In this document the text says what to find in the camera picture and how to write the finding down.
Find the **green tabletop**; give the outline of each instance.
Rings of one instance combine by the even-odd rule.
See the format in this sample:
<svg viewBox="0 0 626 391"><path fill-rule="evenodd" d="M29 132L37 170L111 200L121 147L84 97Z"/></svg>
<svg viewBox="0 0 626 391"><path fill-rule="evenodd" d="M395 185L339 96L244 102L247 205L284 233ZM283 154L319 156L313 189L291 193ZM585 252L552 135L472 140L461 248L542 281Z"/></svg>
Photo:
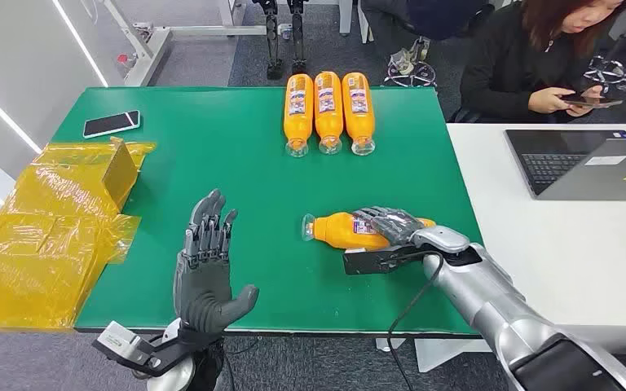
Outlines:
<svg viewBox="0 0 626 391"><path fill-rule="evenodd" d="M219 187L238 208L231 285L260 287L255 309L230 330L384 332L425 282L421 265L388 275L346 275L342 251L304 242L304 214L327 216L369 205L406 209L480 242L474 212L433 89L372 92L376 151L324 156L317 137L301 159L284 152L281 88L91 88L53 142L80 142L87 119L138 109L139 129L119 134L154 141L123 213L141 216L126 261L107 265L76 322L103 328L159 328L175 318L176 252L193 205ZM474 331L431 288L397 332Z"/></svg>

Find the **orange bottle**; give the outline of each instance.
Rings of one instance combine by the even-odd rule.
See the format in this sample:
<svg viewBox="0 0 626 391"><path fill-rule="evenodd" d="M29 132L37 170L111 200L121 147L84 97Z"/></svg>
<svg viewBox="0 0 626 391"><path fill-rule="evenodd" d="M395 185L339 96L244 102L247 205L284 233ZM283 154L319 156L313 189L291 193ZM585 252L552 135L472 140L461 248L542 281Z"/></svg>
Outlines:
<svg viewBox="0 0 626 391"><path fill-rule="evenodd" d="M284 97L284 135L286 152L293 157L308 153L308 138L313 132L313 81L305 73L287 81Z"/></svg>
<svg viewBox="0 0 626 391"><path fill-rule="evenodd" d="M435 222L419 218L424 226L434 226ZM346 212L327 217L303 217L301 236L304 240L317 239L336 248L365 248L377 250L390 245L366 221Z"/></svg>
<svg viewBox="0 0 626 391"><path fill-rule="evenodd" d="M366 76L359 72L348 73L344 76L342 96L346 132L354 141L351 144L351 151L356 155L365 156L376 149L376 144L373 142L376 120Z"/></svg>
<svg viewBox="0 0 626 391"><path fill-rule="evenodd" d="M315 131L320 136L320 151L326 155L338 153L343 129L342 85L335 72L322 72L315 77Z"/></svg>

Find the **robotic thumb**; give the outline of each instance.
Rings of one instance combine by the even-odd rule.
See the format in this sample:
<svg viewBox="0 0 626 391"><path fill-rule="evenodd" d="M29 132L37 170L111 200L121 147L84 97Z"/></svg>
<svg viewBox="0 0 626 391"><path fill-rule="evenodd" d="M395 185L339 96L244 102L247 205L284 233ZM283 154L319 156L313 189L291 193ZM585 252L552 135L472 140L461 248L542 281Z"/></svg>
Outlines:
<svg viewBox="0 0 626 391"><path fill-rule="evenodd" d="M222 303L221 311L216 317L217 323L227 327L250 312L255 307L258 292L259 289L255 285L249 284L243 287L236 299Z"/></svg>

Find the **robot leg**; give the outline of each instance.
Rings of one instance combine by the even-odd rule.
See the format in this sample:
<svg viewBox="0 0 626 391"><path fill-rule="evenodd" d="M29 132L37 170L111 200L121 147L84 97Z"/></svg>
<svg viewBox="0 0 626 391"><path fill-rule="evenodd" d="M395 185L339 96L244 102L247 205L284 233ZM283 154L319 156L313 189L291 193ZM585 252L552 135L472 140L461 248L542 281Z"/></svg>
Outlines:
<svg viewBox="0 0 626 391"><path fill-rule="evenodd" d="M253 0L260 4L265 12L265 29L267 35L267 78L277 80L282 78L282 60L279 58L279 43L277 41L277 0Z"/></svg>
<svg viewBox="0 0 626 391"><path fill-rule="evenodd" d="M306 73L306 57L303 54L303 2L304 0L287 0L292 14L292 35L294 59L292 74Z"/></svg>

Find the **phone screen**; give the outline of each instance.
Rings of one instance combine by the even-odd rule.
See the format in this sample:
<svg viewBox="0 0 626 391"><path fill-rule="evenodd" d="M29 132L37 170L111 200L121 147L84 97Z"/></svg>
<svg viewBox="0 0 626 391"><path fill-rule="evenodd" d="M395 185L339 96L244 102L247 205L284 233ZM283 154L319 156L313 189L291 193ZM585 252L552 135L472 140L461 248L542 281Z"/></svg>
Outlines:
<svg viewBox="0 0 626 391"><path fill-rule="evenodd" d="M580 106L606 106L621 104L623 101L609 98L589 98L580 94L565 95L561 97L562 101L569 104L577 104Z"/></svg>
<svg viewBox="0 0 626 391"><path fill-rule="evenodd" d="M106 116L89 120L85 123L82 131L84 137L94 137L101 134L109 134L118 130L132 129L138 127L139 111L123 112L115 116Z"/></svg>

